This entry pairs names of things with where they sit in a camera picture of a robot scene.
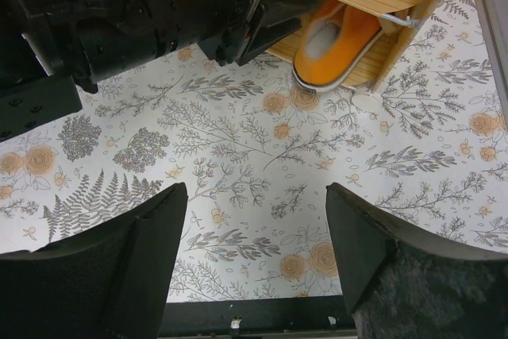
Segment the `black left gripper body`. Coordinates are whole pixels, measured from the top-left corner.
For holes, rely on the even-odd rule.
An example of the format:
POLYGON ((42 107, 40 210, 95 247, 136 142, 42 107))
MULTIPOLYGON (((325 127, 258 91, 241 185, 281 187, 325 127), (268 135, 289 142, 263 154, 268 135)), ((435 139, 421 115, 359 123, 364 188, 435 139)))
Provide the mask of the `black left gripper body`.
POLYGON ((252 0, 23 0, 23 83, 42 91, 67 78, 98 82, 197 44, 235 63, 252 0))

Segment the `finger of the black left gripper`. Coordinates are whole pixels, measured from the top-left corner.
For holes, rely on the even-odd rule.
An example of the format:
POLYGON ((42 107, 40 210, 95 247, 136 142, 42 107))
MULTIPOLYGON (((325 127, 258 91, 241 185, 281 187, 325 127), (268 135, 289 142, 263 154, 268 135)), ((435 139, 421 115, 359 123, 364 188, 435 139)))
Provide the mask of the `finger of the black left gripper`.
POLYGON ((302 27, 301 17, 316 10, 318 0, 252 0, 246 21, 250 30, 244 50, 236 59, 240 66, 302 27))

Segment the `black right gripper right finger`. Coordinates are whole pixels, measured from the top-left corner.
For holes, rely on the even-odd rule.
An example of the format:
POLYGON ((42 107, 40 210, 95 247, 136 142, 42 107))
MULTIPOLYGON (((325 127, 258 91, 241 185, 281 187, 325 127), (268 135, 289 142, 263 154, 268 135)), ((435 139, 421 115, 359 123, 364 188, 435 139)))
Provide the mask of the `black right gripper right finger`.
POLYGON ((326 216, 360 338, 505 338, 507 255, 451 241, 338 183, 326 216))

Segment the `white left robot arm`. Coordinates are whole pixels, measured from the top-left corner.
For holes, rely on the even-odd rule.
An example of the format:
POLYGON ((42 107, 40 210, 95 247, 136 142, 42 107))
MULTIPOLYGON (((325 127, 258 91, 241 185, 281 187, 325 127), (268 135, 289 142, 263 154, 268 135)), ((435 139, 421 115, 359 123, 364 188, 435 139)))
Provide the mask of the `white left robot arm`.
POLYGON ((79 91, 196 44, 243 65, 316 0, 1 0, 1 138, 78 112, 79 91))

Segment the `wooden shoe cabinet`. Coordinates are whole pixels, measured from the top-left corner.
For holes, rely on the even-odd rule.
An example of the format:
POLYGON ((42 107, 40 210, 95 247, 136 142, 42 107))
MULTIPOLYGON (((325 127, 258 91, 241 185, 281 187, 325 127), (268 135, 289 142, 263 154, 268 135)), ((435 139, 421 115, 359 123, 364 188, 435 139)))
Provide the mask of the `wooden shoe cabinet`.
POLYGON ((440 0, 318 0, 299 30, 269 48, 296 83, 323 94, 349 87, 355 107, 382 105, 382 81, 440 0))

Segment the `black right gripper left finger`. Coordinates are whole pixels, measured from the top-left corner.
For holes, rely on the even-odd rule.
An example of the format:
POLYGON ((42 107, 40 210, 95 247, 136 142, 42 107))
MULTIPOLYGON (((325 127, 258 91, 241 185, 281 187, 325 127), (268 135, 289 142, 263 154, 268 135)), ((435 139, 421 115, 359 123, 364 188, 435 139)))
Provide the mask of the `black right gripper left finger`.
POLYGON ((177 183, 72 237, 2 254, 2 337, 157 337, 187 200, 177 183))

